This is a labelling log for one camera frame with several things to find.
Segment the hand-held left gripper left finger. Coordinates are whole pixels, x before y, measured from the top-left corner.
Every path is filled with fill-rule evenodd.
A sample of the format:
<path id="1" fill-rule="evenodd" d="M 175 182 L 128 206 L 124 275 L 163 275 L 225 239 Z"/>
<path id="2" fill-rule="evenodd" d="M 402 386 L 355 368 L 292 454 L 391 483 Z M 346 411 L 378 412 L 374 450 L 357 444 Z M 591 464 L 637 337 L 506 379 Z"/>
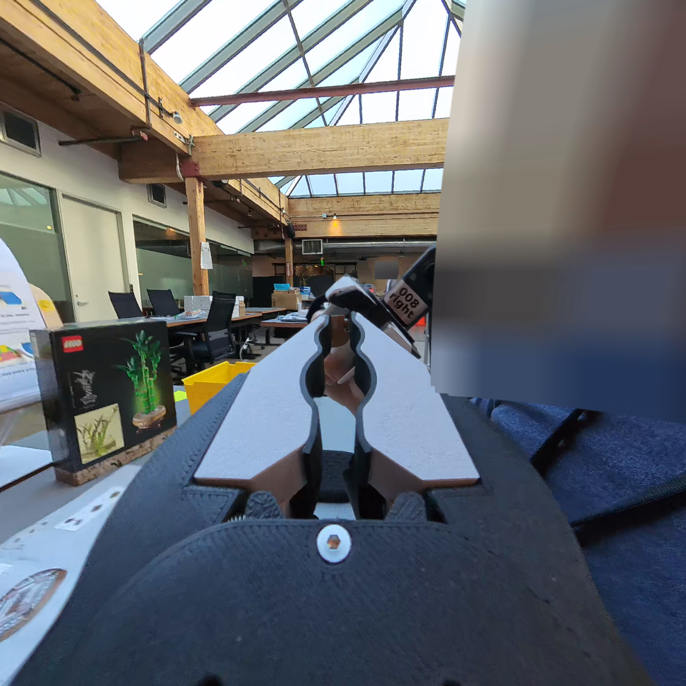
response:
<path id="1" fill-rule="evenodd" d="M 322 479 L 320 415 L 329 317 L 302 329 L 247 374 L 193 479 L 271 493 L 286 517 L 311 519 Z"/>

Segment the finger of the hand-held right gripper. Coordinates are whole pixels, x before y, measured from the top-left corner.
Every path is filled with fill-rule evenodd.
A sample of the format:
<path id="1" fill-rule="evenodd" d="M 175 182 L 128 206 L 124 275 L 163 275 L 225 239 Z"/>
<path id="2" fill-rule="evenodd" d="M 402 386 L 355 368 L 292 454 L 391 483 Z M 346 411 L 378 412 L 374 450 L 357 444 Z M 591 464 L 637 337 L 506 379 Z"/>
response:
<path id="1" fill-rule="evenodd" d="M 328 288 L 324 301 L 338 308 L 364 308 L 374 304 L 374 294 L 366 284 L 343 276 Z"/>

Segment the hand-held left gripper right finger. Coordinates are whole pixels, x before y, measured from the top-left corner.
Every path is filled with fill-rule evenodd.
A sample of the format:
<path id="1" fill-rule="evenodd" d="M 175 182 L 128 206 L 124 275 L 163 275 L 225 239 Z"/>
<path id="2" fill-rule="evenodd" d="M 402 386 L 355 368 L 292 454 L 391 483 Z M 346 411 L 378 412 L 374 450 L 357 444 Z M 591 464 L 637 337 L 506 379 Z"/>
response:
<path id="1" fill-rule="evenodd" d="M 479 472 L 424 363 L 362 314 L 350 316 L 363 394 L 348 467 L 357 519 L 383 519 L 403 493 L 474 486 Z"/>

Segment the black lego set box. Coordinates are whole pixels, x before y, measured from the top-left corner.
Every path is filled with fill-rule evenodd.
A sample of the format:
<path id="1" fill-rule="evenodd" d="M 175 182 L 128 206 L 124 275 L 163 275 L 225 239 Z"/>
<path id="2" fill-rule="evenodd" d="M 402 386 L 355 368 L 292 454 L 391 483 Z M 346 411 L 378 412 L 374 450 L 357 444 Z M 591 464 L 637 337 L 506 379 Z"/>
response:
<path id="1" fill-rule="evenodd" d="M 156 450 L 177 426 L 167 324 L 133 318 L 34 329 L 58 482 L 80 486 Z"/>

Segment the lego instruction booklet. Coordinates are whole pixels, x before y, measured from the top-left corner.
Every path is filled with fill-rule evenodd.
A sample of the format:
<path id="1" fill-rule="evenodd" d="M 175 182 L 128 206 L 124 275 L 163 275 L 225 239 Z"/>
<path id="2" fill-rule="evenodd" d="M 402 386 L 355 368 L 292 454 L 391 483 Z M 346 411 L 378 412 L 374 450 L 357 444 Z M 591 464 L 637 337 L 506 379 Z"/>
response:
<path id="1" fill-rule="evenodd" d="M 39 610 L 11 636 L 1 640 L 1 662 L 30 654 L 62 613 L 87 556 L 107 518 L 141 467 L 130 464 L 1 545 L 1 596 L 39 572 L 62 570 L 64 578 Z"/>

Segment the person's right hand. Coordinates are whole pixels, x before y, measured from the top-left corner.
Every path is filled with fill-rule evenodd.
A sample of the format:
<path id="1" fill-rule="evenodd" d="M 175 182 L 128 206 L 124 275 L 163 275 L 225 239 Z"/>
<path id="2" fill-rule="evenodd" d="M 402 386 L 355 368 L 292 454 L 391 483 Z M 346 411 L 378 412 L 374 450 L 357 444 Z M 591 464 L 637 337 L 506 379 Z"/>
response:
<path id="1" fill-rule="evenodd" d="M 331 348 L 324 359 L 324 394 L 352 415 L 356 415 L 365 399 L 355 380 L 355 356 L 351 343 Z"/>

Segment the yellow plastic bin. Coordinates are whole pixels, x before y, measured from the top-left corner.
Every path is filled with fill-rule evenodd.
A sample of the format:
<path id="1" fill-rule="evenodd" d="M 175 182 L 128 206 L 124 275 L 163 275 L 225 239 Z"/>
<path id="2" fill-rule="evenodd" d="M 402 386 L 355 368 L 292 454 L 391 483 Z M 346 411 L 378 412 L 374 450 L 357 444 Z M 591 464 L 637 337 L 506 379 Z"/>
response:
<path id="1" fill-rule="evenodd" d="M 184 391 L 191 414 L 195 414 L 205 403 L 218 394 L 240 374 L 249 373 L 254 362 L 220 362 L 210 368 L 185 377 Z"/>

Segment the black office chair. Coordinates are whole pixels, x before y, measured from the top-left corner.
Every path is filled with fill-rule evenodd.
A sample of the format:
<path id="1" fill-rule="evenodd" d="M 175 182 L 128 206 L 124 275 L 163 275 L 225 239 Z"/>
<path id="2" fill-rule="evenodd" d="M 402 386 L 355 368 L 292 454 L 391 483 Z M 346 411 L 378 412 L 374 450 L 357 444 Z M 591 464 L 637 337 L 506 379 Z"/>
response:
<path id="1" fill-rule="evenodd" d="M 144 317 L 141 306 L 133 292 L 108 292 L 108 296 L 118 319 Z"/>
<path id="2" fill-rule="evenodd" d="M 232 357 L 235 343 L 230 330 L 235 309 L 235 294 L 213 292 L 207 320 L 201 330 L 185 342 L 187 368 L 192 373 L 201 371 L 207 364 L 215 364 Z"/>
<path id="3" fill-rule="evenodd" d="M 178 301 L 170 289 L 147 289 L 153 316 L 173 318 L 181 313 Z"/>

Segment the wooden top desk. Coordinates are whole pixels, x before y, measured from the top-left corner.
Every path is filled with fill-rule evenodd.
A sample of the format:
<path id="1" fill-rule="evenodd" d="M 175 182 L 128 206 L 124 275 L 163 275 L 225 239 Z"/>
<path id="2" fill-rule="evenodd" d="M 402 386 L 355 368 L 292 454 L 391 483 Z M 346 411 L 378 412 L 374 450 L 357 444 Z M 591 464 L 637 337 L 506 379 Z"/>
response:
<path id="1" fill-rule="evenodd" d="M 262 321 L 274 320 L 277 318 L 278 315 L 283 315 L 285 313 L 289 313 L 292 311 L 293 310 L 287 309 L 285 307 L 246 308 L 245 313 L 237 316 L 236 318 L 232 318 L 230 325 L 232 328 L 235 328 L 250 323 L 259 324 Z M 151 318 L 151 320 L 164 321 L 167 324 L 168 328 L 184 327 L 189 325 L 199 325 L 205 323 L 207 321 L 207 317 L 205 316 L 207 313 L 201 312 L 201 314 L 203 316 L 188 317 L 184 314 L 181 314 L 178 317 L 153 317 Z"/>

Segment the white door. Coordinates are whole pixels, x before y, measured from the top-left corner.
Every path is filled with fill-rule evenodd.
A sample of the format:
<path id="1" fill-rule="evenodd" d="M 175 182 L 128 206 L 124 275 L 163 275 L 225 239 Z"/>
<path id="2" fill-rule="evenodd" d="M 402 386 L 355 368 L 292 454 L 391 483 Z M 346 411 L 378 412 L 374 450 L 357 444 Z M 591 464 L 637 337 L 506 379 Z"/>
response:
<path id="1" fill-rule="evenodd" d="M 109 293 L 130 290 L 121 215 L 66 194 L 60 209 L 76 321 L 116 319 Z"/>

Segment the numbered paper bag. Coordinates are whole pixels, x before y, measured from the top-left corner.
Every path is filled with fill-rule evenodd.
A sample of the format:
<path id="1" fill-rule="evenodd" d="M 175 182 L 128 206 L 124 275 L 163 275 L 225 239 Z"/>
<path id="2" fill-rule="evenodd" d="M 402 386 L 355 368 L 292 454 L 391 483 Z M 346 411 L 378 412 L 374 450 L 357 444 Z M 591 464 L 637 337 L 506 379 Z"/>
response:
<path id="1" fill-rule="evenodd" d="M 46 328 L 61 328 L 63 326 L 63 321 L 51 297 L 44 290 L 31 283 L 29 283 L 29 287 Z"/>

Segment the printed instruction sheet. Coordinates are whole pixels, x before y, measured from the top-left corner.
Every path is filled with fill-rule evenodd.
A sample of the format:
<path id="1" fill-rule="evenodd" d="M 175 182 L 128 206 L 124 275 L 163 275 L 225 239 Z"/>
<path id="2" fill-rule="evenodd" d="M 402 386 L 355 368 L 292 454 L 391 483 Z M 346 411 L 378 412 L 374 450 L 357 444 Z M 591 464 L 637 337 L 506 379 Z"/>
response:
<path id="1" fill-rule="evenodd" d="M 40 399 L 30 332 L 45 323 L 19 262 L 1 242 L 1 412 Z"/>

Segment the wooden post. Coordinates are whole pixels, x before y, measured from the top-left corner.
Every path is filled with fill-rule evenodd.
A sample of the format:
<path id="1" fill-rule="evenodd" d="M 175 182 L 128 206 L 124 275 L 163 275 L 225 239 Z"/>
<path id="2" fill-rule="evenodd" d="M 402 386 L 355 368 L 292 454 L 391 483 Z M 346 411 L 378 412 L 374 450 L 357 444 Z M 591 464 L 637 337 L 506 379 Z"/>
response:
<path id="1" fill-rule="evenodd" d="M 206 242 L 204 185 L 200 178 L 189 177 L 185 178 L 184 186 L 187 196 L 193 294 L 209 296 L 208 270 L 202 267 L 202 245 Z"/>

